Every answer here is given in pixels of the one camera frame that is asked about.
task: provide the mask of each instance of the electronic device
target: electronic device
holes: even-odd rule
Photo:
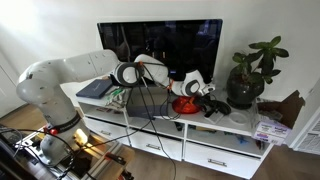
[[[101,99],[104,94],[112,87],[112,81],[109,79],[96,79],[89,85],[81,89],[76,96],[92,99]]]
[[[212,81],[221,28],[221,19],[98,23],[103,48],[120,61],[146,54],[168,67],[171,79],[183,81],[197,69],[205,83]]]
[[[167,104],[163,104],[163,101],[167,99],[167,90],[156,86],[148,87],[148,89],[149,90],[143,87],[140,87],[140,89],[138,87],[132,88],[126,105],[126,111],[129,117],[149,119],[148,113],[153,116],[168,115],[166,111]]]

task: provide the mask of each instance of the drawer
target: drawer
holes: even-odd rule
[[[83,120],[85,121],[86,126],[91,131],[99,134],[100,136],[106,139],[111,140],[111,139],[118,138],[120,136],[127,135],[125,127],[116,126],[108,122],[103,122],[103,121],[86,118],[86,117],[84,117]],[[117,141],[121,142],[122,144],[130,145],[128,137],[118,139]]]
[[[129,136],[131,145],[137,149],[154,153],[163,157],[167,155],[162,151],[161,145],[156,135],[147,134],[143,132],[137,132]],[[163,149],[170,156],[171,159],[181,161],[182,156],[182,142],[181,140],[172,140],[164,137],[160,137]]]
[[[250,179],[261,161],[241,154],[186,143],[185,161]]]

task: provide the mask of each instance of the green leaves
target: green leaves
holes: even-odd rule
[[[249,44],[249,47],[251,49],[265,49],[265,48],[269,48],[270,43],[268,42],[259,42],[259,43],[252,43]]]
[[[279,44],[280,41],[281,41],[281,36],[277,36],[271,40],[270,46],[275,47],[276,45]]]
[[[252,54],[248,54],[247,57],[245,57],[245,61],[249,62],[249,63],[253,63],[254,61],[258,60],[263,54],[263,50],[260,50],[256,53],[252,53]]]
[[[272,77],[277,76],[281,72],[279,69],[273,69],[277,57],[289,57],[287,50],[276,47],[280,42],[281,36],[276,36],[270,42],[250,44],[249,47],[255,49],[256,52],[250,54],[235,53],[232,59],[239,64],[231,73],[237,74],[242,78],[243,82],[252,84],[264,84],[266,82],[267,84],[271,84],[273,82]],[[253,69],[251,64],[259,59],[258,66]]]
[[[248,76],[248,82],[250,82],[251,84],[255,84],[261,81],[263,81],[263,77],[258,72],[253,72]]]
[[[272,70],[272,72],[271,72],[271,76],[276,76],[276,75],[278,75],[278,74],[280,74],[280,70],[279,69],[274,69],[274,70]]]
[[[271,84],[273,82],[270,76],[263,76],[263,79],[266,81],[267,84]]]
[[[288,51],[282,48],[274,48],[272,49],[272,53],[282,58],[289,57]]]
[[[232,57],[232,60],[236,63],[242,63],[243,62],[243,59],[241,58],[240,55],[238,55],[237,53],[235,53]]]

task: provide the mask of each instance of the red object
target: red object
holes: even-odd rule
[[[57,135],[57,134],[58,134],[58,130],[56,130],[56,129],[51,129],[51,130],[50,130],[50,134],[52,134],[52,135]]]
[[[179,114],[194,114],[201,110],[201,108],[192,103],[194,97],[180,96],[172,103],[172,108]]]
[[[47,126],[43,126],[43,132],[49,133],[48,131],[49,131],[49,130],[48,130]]]

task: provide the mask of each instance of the white wall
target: white wall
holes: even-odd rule
[[[303,97],[320,77],[320,1],[213,0],[0,0],[0,51],[15,70],[41,60],[65,58],[102,49],[96,23],[103,21],[221,18],[224,20],[215,74],[224,86],[235,65],[234,52],[281,35],[290,57],[279,59],[282,72],[263,97],[282,100],[298,89]],[[68,95],[75,85],[64,86]]]

